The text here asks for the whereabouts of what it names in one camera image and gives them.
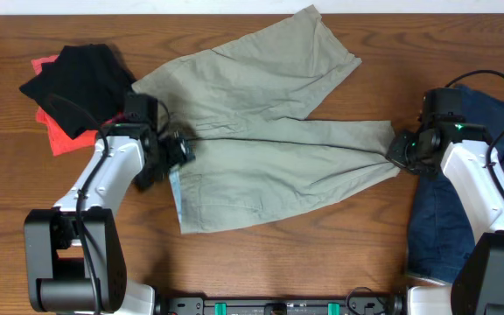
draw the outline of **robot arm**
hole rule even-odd
[[[103,139],[79,179],[52,209],[32,210],[24,222],[24,242],[29,297],[38,312],[89,313],[95,309],[95,291],[85,257],[61,258],[60,249],[80,246],[76,224],[78,191],[82,193],[81,218],[91,256],[90,269],[98,281],[98,300],[103,312],[117,315],[153,315],[156,292],[128,280],[114,218],[130,185],[142,190],[168,174],[174,165],[193,158],[178,134],[157,134],[157,101],[128,94],[122,123],[107,126],[108,155],[87,182],[105,152]]]
[[[438,88],[423,99],[422,125],[403,131],[387,159],[423,176],[442,172],[454,186],[470,222],[476,247],[452,286],[415,287],[407,294],[408,314],[504,314],[504,172],[483,126],[466,123],[457,89]]]
[[[449,143],[441,161],[443,174],[462,201],[476,243],[484,233],[504,231],[504,200],[485,167],[487,147],[482,141]],[[504,172],[495,149],[491,161],[504,189]]]

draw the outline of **pants leg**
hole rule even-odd
[[[305,119],[360,63],[311,6],[168,62],[133,89],[162,100],[198,137],[219,136],[245,130],[250,117]]]
[[[198,140],[179,171],[182,233],[277,221],[339,202],[399,169],[384,158],[389,122],[259,122],[231,138]]]

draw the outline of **red cloth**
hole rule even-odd
[[[54,62],[57,58],[58,56],[56,55],[32,60],[32,67],[34,68],[36,75],[42,72],[43,63]],[[52,153],[55,157],[62,153],[95,145],[96,130],[87,130],[75,139],[72,139],[42,108],[38,108],[36,112],[36,121],[38,123],[43,123],[48,128],[50,147],[52,148]]]

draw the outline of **wooden table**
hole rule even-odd
[[[36,104],[18,91],[30,60],[64,45],[114,44],[137,78],[179,56],[238,39],[284,16],[0,17],[0,314],[31,313],[23,221],[50,207],[92,149],[53,157]],[[479,68],[504,72],[504,15],[328,15],[325,24],[363,59],[313,119],[392,120],[416,126],[423,92]],[[504,99],[504,82],[466,81]],[[181,235],[168,183],[128,190],[116,225],[129,276],[222,296],[345,296],[391,290],[404,270],[417,178],[402,172],[337,205],[216,234]]]

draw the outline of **green connector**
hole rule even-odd
[[[340,305],[337,303],[328,303],[328,315],[340,315]]]
[[[215,315],[227,315],[227,305],[224,303],[215,303]]]

